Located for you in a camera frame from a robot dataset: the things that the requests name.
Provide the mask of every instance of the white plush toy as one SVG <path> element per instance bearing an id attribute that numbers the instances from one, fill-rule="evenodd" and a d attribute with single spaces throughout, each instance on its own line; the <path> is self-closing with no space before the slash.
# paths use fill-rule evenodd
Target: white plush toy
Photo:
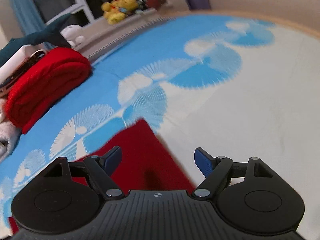
<path id="1" fill-rule="evenodd" d="M 75 47 L 85 41 L 82 35 L 83 30 L 79 25 L 69 25 L 61 31 L 61 35 L 69 42 L 71 47 Z"/>

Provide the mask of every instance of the window frame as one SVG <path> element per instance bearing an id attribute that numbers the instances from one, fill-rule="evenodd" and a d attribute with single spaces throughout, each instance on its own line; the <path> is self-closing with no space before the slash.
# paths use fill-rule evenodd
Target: window frame
<path id="1" fill-rule="evenodd" d="M 45 24 L 49 25 L 50 23 L 52 23 L 54 20 L 58 19 L 60 16 L 67 14 L 67 13 L 71 13 L 71 14 L 75 14 L 81 10 L 84 11 L 84 14 L 86 15 L 89 24 L 87 24 L 86 26 L 94 23 L 95 21 L 99 20 L 101 17 L 99 17 L 98 19 L 95 19 L 86 0 L 75 0 L 75 4 L 70 6 L 69 8 L 65 9 L 64 11 L 62 11 L 61 13 L 57 14 L 55 17 L 53 17 L 52 19 L 50 19 L 49 21 L 47 21 Z"/>

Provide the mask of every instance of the red towel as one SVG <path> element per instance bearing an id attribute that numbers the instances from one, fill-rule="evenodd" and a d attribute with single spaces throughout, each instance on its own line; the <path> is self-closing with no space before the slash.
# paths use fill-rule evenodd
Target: red towel
<path id="1" fill-rule="evenodd" d="M 69 48 L 55 48 L 13 85 L 5 106 L 9 120 L 26 134 L 60 98 L 84 82 L 90 62 Z"/>
<path id="2" fill-rule="evenodd" d="M 195 186 L 187 179 L 144 120 L 115 135 L 92 155 L 102 156 L 114 146 L 122 149 L 122 161 L 111 178 L 124 191 L 185 189 Z"/>

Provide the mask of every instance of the yellow plush toy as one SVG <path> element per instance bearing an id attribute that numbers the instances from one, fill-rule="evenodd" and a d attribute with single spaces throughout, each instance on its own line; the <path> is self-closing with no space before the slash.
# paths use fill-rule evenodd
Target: yellow plush toy
<path id="1" fill-rule="evenodd" d="M 103 16 L 109 24 L 116 24 L 126 18 L 127 14 L 138 8 L 136 0 L 113 0 L 102 4 Z"/>
<path id="2" fill-rule="evenodd" d="M 131 12 L 139 7 L 136 0 L 118 0 L 117 6 L 121 9 L 125 9 L 128 12 Z"/>

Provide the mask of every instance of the stuffed toy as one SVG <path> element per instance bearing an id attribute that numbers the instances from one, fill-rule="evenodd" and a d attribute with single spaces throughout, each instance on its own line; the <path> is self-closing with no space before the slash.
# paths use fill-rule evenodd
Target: stuffed toy
<path id="1" fill-rule="evenodd" d="M 70 18 L 71 14 L 65 14 L 50 23 L 43 31 L 31 33 L 23 38 L 12 38 L 7 46 L 0 50 L 0 67 L 3 66 L 22 46 L 39 45 L 43 42 L 49 42 L 57 47 L 70 48 L 70 44 L 61 35 L 65 22 Z"/>
<path id="2" fill-rule="evenodd" d="M 69 25 L 61 31 L 61 35 L 69 42 L 71 47 L 75 47 L 85 41 L 83 28 L 79 25 Z"/>
<path id="3" fill-rule="evenodd" d="M 104 11 L 103 16 L 108 23 L 116 24 L 131 15 L 132 12 L 139 7 L 136 0 L 113 0 L 111 3 L 102 4 L 101 8 Z"/>

